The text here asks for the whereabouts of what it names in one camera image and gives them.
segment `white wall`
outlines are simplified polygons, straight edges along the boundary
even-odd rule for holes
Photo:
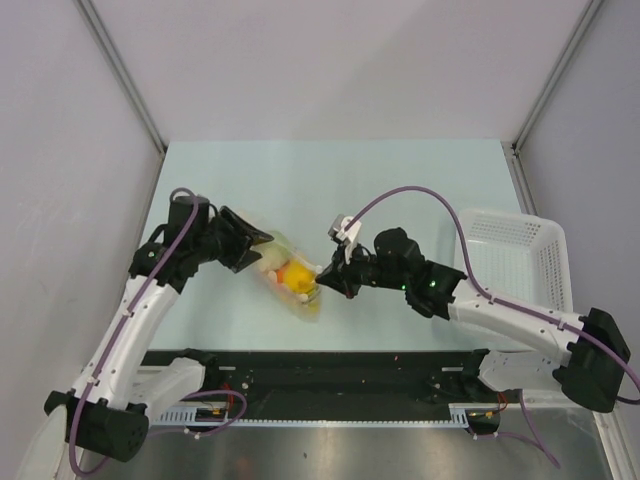
[[[576,308],[608,310],[640,370],[640,2],[610,0],[522,152],[569,246]],[[638,398],[627,383],[624,393]],[[629,408],[640,446],[640,409]]]
[[[587,0],[95,0],[165,140],[513,140]]]
[[[0,477],[113,314],[159,159],[73,2],[0,16]]]

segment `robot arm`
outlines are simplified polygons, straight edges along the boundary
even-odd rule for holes
[[[203,386],[210,359],[194,351],[185,351],[182,358],[141,385],[134,386],[134,376],[160,322],[201,264],[217,260],[237,273],[261,258],[252,246],[273,238],[227,207],[218,211],[206,198],[196,198],[197,213],[186,234],[182,232],[192,215],[193,199],[179,196],[171,200],[167,224],[160,225],[134,255],[120,306],[95,354],[67,393],[49,395],[47,414],[59,405],[67,408],[67,441],[80,404],[76,445],[128,461],[142,446],[149,423]],[[162,260],[179,235],[184,237],[177,248]],[[154,269],[157,273],[149,281]],[[142,296],[135,298],[141,291]],[[96,373],[105,352],[106,361]],[[89,384],[92,388],[82,399]]]
[[[358,244],[359,222],[349,229],[351,221],[352,217],[339,216],[329,231],[338,248],[317,283],[347,298],[355,297],[362,285],[401,290],[409,306],[427,318],[436,315],[471,323],[520,342],[519,348],[509,352],[478,352],[473,368],[496,391],[562,390],[591,410],[613,409],[623,369],[570,331],[573,327],[588,332],[628,362],[629,349],[608,313],[597,309],[588,316],[554,312],[502,294],[494,302],[495,297],[481,295],[464,272],[425,260],[418,244],[401,228],[378,234],[370,253]],[[558,326],[532,316],[551,316]]]

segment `white plastic basket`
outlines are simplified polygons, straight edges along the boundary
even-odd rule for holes
[[[560,225],[482,209],[463,210],[460,222],[481,285],[553,310],[573,311],[567,242]],[[454,266],[466,272],[459,239]]]

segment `clear plastic bag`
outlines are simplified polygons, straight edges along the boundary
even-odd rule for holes
[[[313,319],[320,311],[321,288],[315,279],[322,267],[309,262],[281,232],[265,231],[274,240],[253,247],[262,258],[252,268],[298,317]]]

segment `red wire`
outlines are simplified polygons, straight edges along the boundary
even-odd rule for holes
[[[498,404],[501,405],[502,403],[504,403],[504,407],[500,406],[500,409],[498,410],[498,412],[504,412],[509,406],[509,401],[507,400],[507,397],[505,396],[505,394],[502,392],[498,392]]]
[[[222,385],[222,388],[225,390],[231,390],[231,385],[229,385],[228,383],[224,383]],[[227,411],[231,410],[231,407],[233,407],[233,400],[234,400],[233,395],[227,395],[227,404],[228,404]]]

